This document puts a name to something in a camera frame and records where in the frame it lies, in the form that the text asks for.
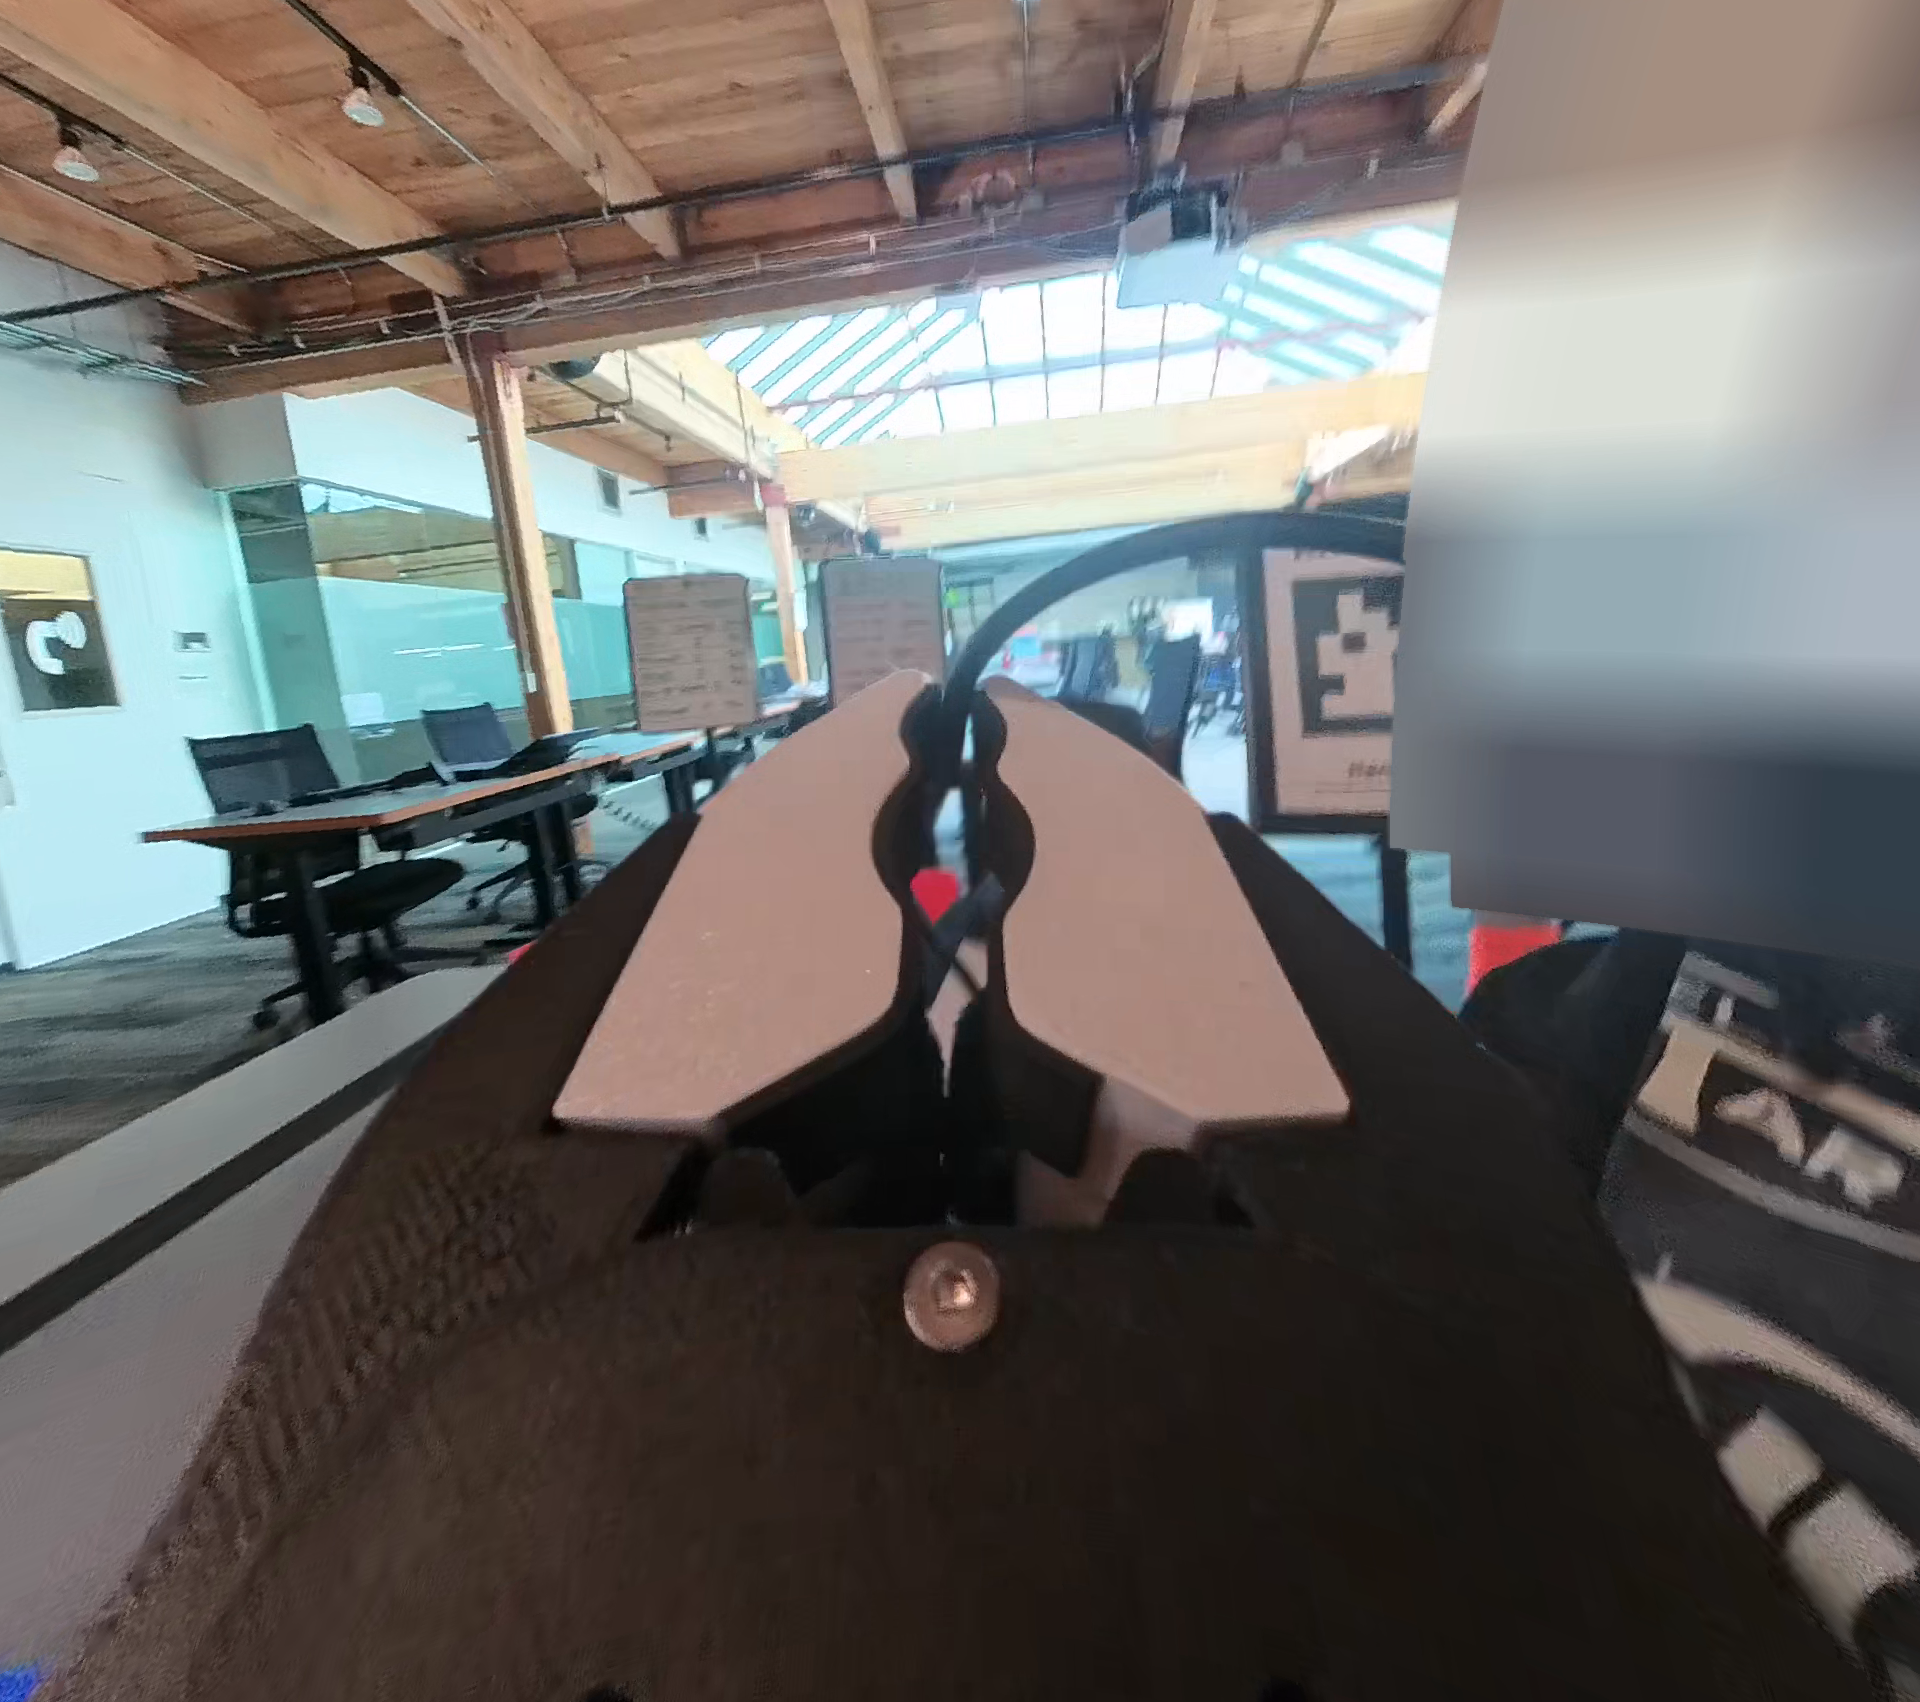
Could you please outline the black looped object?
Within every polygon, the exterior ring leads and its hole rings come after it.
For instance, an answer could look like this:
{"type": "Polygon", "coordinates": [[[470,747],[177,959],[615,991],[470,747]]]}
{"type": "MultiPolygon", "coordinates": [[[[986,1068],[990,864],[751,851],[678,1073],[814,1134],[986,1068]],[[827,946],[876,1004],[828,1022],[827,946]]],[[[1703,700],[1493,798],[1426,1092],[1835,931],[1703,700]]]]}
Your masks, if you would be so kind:
{"type": "MultiPolygon", "coordinates": [[[[938,761],[938,783],[955,786],[962,794],[971,888],[964,892],[962,901],[943,923],[930,927],[928,998],[942,992],[948,970],[960,967],[957,953],[965,942],[984,942],[992,951],[1000,947],[1003,915],[1019,903],[1040,852],[1027,847],[1027,840],[1039,840],[1040,818],[1027,818],[1019,805],[1011,805],[1007,815],[1014,820],[1014,847],[1005,855],[1011,871],[988,871],[990,852],[984,840],[992,816],[990,797],[981,783],[990,778],[992,771],[988,751],[992,724],[1000,715],[1043,715],[1043,740],[1069,747],[1073,737],[1081,736],[1091,715],[1101,715],[1108,724],[1121,717],[1121,712],[1105,704],[1079,710],[1024,698],[1017,690],[1011,690],[1002,704],[986,704],[977,696],[977,685],[981,669],[996,654],[997,643],[1040,610],[1071,595],[1139,566],[1174,559],[1229,556],[1242,605],[1238,562],[1245,552],[1245,532],[1259,515],[1266,513],[1157,524],[1081,552],[1035,578],[1003,607],[996,608],[955,656],[942,710],[932,717],[930,747],[938,761]]],[[[1113,729],[1113,736],[1119,744],[1136,742],[1138,748],[1105,757],[1098,762],[1093,794],[1079,802],[1071,815],[1077,826],[1071,848],[1077,855],[1105,852],[1105,861],[1093,877],[1095,897],[1113,899],[1124,879],[1143,877],[1148,892],[1155,895],[1155,905],[1139,905],[1124,927],[1098,931],[1091,946],[1111,951],[1143,947],[1148,953],[1161,955],[1174,970],[1192,970],[1201,949],[1223,946],[1223,911],[1221,905],[1200,901],[1198,851],[1176,851],[1174,843],[1195,835],[1198,829],[1208,829],[1233,868],[1264,868],[1271,861],[1271,855],[1262,851],[1269,836],[1260,835],[1251,818],[1240,820],[1227,812],[1208,812],[1194,798],[1188,800],[1188,812],[1194,815],[1194,820],[1178,826],[1174,823],[1174,798],[1186,793],[1183,781],[1174,781],[1143,754],[1141,721],[1134,729],[1113,729]]],[[[1397,1000],[1400,997],[1415,998],[1422,995],[1414,967],[1406,970],[1384,943],[1365,958],[1308,958],[1304,967],[1290,967],[1289,973],[1301,989],[1306,1009],[1331,1002],[1334,980],[1342,980],[1347,995],[1359,998],[1397,1000]]]]}

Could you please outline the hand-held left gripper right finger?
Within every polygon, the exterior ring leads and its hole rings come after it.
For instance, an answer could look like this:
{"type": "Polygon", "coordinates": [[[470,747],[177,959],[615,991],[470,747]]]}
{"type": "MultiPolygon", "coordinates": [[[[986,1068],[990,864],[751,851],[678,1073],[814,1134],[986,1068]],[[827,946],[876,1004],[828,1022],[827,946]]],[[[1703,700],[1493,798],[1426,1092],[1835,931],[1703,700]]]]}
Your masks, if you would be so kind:
{"type": "Polygon", "coordinates": [[[1014,1210],[1095,1225],[1136,1161],[1348,1123],[1350,1099],[1206,810],[1148,754],[990,682],[984,818],[1002,873],[992,1030],[1014,1210]]]}

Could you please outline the whiteboard on black stand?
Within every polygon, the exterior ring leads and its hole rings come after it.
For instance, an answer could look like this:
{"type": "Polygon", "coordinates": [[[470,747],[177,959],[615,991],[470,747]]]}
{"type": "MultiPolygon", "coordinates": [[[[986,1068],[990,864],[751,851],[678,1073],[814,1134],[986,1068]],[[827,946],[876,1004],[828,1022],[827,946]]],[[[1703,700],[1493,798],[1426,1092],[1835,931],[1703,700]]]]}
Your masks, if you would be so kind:
{"type": "Polygon", "coordinates": [[[750,582],[734,573],[628,578],[621,591],[634,727],[737,729],[760,714],[750,582]]]}
{"type": "Polygon", "coordinates": [[[943,570],[926,556],[833,559],[821,565],[828,704],[906,671],[948,677],[943,570]]]}

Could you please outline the wooden office desk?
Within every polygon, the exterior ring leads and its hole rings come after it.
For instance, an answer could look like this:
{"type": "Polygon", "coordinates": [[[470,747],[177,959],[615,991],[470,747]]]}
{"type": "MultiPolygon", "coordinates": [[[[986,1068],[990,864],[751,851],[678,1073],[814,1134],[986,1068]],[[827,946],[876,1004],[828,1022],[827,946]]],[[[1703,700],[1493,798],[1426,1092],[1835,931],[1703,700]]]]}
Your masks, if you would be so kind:
{"type": "Polygon", "coordinates": [[[275,933],[291,942],[298,997],[310,1024],[347,1009],[347,973],[336,958],[314,868],[323,851],[373,843],[424,851],[466,840],[478,829],[522,824],[532,861],[536,933],[584,897],[581,855],[566,805],[597,794],[617,767],[613,753],[575,754],[538,771],[447,785],[412,785],[356,797],[327,797],[266,815],[206,816],[140,833],[145,845],[186,845],[228,855],[257,852],[283,877],[275,933]]]}

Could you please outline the white ceiling projector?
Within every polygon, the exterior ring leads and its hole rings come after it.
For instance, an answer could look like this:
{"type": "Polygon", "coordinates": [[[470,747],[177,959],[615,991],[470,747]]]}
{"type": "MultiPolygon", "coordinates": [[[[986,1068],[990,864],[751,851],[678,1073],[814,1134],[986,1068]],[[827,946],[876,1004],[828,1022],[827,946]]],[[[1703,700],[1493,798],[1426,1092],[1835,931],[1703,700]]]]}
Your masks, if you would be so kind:
{"type": "Polygon", "coordinates": [[[1238,274],[1243,242],[1245,222],[1225,184],[1141,188],[1123,203],[1115,309],[1218,305],[1238,274]]]}

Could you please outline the orange striped traffic cone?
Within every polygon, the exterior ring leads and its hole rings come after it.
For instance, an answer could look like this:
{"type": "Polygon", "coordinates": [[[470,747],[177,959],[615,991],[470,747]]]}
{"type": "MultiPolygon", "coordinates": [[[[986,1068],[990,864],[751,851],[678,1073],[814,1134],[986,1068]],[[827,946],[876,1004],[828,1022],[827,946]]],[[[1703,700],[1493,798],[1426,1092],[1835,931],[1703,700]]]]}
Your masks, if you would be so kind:
{"type": "Polygon", "coordinates": [[[1532,919],[1474,911],[1465,936],[1464,995],[1474,995],[1494,971],[1561,942],[1564,926],[1556,919],[1532,919]]]}

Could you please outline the black printed shirt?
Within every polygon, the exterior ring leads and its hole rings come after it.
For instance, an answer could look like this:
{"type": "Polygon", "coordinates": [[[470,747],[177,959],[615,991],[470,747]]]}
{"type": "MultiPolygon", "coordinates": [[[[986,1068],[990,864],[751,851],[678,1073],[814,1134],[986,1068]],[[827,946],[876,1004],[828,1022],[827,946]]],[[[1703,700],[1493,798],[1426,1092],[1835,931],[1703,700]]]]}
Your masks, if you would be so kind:
{"type": "Polygon", "coordinates": [[[1917,971],[1621,927],[1460,1021],[1545,1103],[1748,1519],[1915,1698],[1917,971]]]}

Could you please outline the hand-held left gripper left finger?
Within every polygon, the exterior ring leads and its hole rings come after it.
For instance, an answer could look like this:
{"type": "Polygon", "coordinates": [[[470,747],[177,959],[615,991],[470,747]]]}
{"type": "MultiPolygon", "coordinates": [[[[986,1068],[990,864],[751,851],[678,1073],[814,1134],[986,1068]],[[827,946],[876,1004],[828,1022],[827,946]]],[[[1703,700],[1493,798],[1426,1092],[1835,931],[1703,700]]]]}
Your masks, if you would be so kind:
{"type": "Polygon", "coordinates": [[[932,690],[895,671],[708,800],[553,1103],[562,1128],[714,1140],[883,1024],[906,927],[875,833],[932,690]]]}

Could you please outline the dark wall sign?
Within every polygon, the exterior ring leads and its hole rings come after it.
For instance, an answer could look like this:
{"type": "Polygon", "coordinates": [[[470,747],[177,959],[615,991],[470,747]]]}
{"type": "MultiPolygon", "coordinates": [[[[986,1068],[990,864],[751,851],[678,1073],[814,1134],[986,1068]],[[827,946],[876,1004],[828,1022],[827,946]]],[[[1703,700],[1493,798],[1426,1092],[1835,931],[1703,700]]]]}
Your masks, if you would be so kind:
{"type": "Polygon", "coordinates": [[[25,715],[122,704],[101,595],[85,556],[1,550],[1,643],[5,674],[25,715]]]}

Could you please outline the tag poster on black stand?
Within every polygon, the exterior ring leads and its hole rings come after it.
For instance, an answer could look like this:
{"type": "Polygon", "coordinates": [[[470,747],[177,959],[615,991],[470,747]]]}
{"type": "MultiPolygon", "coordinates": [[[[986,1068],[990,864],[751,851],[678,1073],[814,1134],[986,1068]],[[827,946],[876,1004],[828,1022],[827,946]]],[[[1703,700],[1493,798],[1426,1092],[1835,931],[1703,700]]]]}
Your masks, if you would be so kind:
{"type": "Polygon", "coordinates": [[[1259,515],[1238,562],[1247,810],[1264,836],[1367,839],[1379,939],[1409,970],[1407,855],[1388,839],[1404,587],[1389,516],[1259,515]]]}

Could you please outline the black office chair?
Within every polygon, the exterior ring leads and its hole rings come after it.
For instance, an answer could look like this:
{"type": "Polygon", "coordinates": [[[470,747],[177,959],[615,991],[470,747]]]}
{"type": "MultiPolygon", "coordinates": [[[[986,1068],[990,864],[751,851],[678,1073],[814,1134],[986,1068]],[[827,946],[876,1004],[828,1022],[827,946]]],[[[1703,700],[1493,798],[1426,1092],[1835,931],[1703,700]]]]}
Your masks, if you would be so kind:
{"type": "MultiPolygon", "coordinates": [[[[466,873],[447,856],[361,866],[353,845],[312,851],[306,871],[327,953],[332,955],[342,939],[353,943],[353,951],[339,959],[340,982],[362,982],[371,992],[407,980],[398,922],[443,897],[466,873]]],[[[269,852],[228,852],[224,908],[228,927],[240,939],[295,942],[298,911],[285,866],[269,852]]]]}
{"type": "Polygon", "coordinates": [[[427,765],[447,783],[494,776],[516,753],[502,714],[485,702],[424,707],[420,726],[427,765]]]}
{"type": "Polygon", "coordinates": [[[186,751],[217,818],[259,818],[348,794],[314,726],[194,736],[186,751]]]}
{"type": "Polygon", "coordinates": [[[1174,781],[1183,778],[1188,715],[1201,664],[1198,636],[1161,638],[1148,669],[1141,751],[1174,781]]]}

